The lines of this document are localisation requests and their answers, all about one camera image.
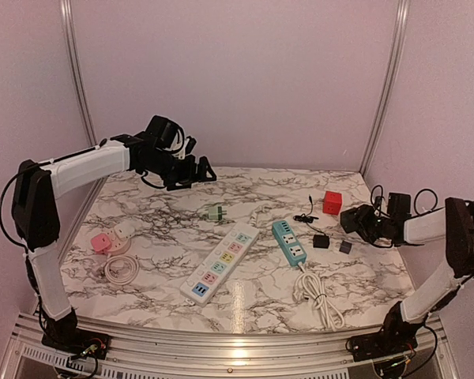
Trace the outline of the dark green cube adapter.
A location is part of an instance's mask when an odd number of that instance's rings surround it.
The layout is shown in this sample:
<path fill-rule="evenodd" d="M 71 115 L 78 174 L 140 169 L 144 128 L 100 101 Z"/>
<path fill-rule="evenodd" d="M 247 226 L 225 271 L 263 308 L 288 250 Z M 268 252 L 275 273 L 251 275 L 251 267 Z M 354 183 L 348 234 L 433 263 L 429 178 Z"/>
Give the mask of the dark green cube adapter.
<path fill-rule="evenodd" d="M 356 232 L 359 228 L 358 209 L 351 208 L 340 214 L 340 225 L 345 233 L 350 234 Z"/>

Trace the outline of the small black usb charger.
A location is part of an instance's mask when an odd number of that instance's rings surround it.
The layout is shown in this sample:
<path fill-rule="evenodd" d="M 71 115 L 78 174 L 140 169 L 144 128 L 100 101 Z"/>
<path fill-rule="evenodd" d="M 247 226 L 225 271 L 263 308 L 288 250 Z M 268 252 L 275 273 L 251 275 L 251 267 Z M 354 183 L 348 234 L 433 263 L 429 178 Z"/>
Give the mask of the small black usb charger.
<path fill-rule="evenodd" d="M 344 254 L 350 254 L 352 250 L 352 244 L 347 241 L 342 241 L 340 243 L 339 251 Z"/>

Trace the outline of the red cube socket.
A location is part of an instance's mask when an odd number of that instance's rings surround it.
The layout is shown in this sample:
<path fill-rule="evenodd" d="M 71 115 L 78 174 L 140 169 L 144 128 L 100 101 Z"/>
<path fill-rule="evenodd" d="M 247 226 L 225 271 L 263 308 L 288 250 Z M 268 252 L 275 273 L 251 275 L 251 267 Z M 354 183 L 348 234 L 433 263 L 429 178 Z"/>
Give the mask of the red cube socket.
<path fill-rule="evenodd" d="M 325 214 L 337 216 L 342 208 L 342 194 L 333 191 L 326 191 L 323 198 L 322 211 Z"/>

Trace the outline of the light green plug adapter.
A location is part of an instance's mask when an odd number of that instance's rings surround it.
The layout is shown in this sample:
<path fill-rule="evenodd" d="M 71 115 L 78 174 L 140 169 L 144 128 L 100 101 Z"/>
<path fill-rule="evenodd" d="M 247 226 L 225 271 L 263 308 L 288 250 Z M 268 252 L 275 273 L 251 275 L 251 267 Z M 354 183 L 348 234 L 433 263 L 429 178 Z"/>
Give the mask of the light green plug adapter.
<path fill-rule="evenodd" d="M 207 216 L 209 220 L 219 222 L 227 215 L 227 211 L 221 205 L 208 208 Z"/>

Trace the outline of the black power adapter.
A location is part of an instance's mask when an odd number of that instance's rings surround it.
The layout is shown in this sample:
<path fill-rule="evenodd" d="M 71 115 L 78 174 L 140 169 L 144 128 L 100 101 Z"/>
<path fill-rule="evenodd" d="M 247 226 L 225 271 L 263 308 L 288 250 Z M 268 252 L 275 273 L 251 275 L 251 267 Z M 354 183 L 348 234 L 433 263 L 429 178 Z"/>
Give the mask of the black power adapter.
<path fill-rule="evenodd" d="M 328 249 L 330 246 L 330 238 L 328 235 L 314 235 L 312 244 L 315 249 Z"/>

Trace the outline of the teal power strip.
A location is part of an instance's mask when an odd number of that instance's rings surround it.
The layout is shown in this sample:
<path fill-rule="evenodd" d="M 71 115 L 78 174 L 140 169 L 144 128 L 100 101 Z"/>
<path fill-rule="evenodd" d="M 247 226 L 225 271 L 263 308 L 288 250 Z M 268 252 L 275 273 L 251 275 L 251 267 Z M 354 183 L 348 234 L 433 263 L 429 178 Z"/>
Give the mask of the teal power strip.
<path fill-rule="evenodd" d="M 286 220 L 276 221 L 272 224 L 272 233 L 281 248 L 288 263 L 292 266 L 304 264 L 307 259 L 305 249 L 295 236 Z"/>

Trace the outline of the white long power strip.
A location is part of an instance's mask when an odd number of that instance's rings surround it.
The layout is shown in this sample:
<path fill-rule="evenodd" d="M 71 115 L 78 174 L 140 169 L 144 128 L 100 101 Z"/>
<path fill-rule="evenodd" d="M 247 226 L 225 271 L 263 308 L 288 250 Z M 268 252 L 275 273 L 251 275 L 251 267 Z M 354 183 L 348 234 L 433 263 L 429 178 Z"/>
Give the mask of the white long power strip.
<path fill-rule="evenodd" d="M 205 306 L 257 241 L 259 230 L 238 222 L 181 284 L 180 293 L 192 305 Z"/>

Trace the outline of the beige round power strip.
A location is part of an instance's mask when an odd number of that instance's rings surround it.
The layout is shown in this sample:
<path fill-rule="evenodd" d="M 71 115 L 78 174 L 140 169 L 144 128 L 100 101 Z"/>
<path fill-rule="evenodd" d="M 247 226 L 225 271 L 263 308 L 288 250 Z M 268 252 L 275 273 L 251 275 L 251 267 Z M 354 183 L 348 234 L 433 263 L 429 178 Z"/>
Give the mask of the beige round power strip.
<path fill-rule="evenodd" d="M 115 256 L 124 254 L 131 247 L 135 228 L 128 221 L 123 221 L 111 228 L 104 229 L 103 232 L 110 240 L 110 246 L 104 251 L 104 254 Z"/>

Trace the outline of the pink cube socket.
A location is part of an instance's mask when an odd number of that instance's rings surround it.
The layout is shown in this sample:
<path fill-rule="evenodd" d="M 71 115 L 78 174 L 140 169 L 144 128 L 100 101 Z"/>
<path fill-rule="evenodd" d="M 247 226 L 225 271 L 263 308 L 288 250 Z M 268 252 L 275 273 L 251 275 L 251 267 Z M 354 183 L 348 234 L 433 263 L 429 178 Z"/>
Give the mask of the pink cube socket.
<path fill-rule="evenodd" d="M 112 242 L 107 233 L 100 233 L 94 236 L 90 240 L 90 242 L 91 242 L 92 250 L 96 254 L 106 253 L 112 247 Z"/>

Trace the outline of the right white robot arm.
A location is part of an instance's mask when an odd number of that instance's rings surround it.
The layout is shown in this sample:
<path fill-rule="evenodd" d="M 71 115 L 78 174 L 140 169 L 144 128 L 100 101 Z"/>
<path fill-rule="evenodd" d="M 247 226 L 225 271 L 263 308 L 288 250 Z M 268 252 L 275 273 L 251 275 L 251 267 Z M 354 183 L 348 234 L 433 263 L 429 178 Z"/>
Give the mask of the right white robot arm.
<path fill-rule="evenodd" d="M 443 208 L 406 220 L 380 218 L 372 206 L 363 205 L 355 210 L 352 223 L 353 231 L 370 244 L 382 238 L 393 246 L 445 241 L 445 257 L 439 266 L 400 302 L 404 322 L 418 323 L 440 310 L 466 281 L 474 279 L 474 201 L 448 197 Z"/>

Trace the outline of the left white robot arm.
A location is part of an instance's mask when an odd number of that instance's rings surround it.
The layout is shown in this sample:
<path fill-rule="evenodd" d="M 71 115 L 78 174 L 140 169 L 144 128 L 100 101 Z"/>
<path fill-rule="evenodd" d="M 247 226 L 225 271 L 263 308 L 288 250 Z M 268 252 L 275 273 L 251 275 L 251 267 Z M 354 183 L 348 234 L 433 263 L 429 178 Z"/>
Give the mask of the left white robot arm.
<path fill-rule="evenodd" d="M 192 137 L 176 143 L 173 137 L 154 137 L 146 132 L 122 134 L 61 158 L 21 163 L 7 183 L 14 188 L 11 216 L 18 235 L 11 242 L 25 249 L 34 277 L 32 286 L 49 319 L 60 321 L 73 312 L 58 263 L 58 199 L 125 171 L 156 174 L 168 191 L 216 181 L 209 160 L 192 155 L 195 143 Z"/>

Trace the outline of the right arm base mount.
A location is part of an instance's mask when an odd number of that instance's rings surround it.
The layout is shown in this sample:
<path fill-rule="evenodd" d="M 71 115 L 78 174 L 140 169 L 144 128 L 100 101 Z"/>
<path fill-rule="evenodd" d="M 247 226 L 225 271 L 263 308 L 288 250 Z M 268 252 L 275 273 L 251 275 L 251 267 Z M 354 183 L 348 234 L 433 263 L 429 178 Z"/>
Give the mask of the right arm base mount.
<path fill-rule="evenodd" d="M 377 332 L 350 337 L 345 344 L 355 362 L 382 358 L 408 350 L 408 345 L 417 346 L 416 333 L 421 324 L 404 321 L 401 302 L 397 302 L 386 314 Z"/>

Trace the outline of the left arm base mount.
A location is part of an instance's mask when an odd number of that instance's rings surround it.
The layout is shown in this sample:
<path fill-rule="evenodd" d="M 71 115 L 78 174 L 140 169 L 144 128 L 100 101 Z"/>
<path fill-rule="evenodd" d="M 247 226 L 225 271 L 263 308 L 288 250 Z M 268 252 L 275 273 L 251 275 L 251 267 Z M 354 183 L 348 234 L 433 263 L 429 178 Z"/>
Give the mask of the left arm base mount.
<path fill-rule="evenodd" d="M 44 346 L 68 352 L 80 358 L 83 356 L 83 351 L 95 345 L 96 350 L 89 352 L 89 355 L 97 359 L 105 359 L 107 356 L 110 336 L 102 332 L 78 328 L 74 309 L 58 321 L 41 310 L 39 325 L 43 330 L 42 344 Z"/>

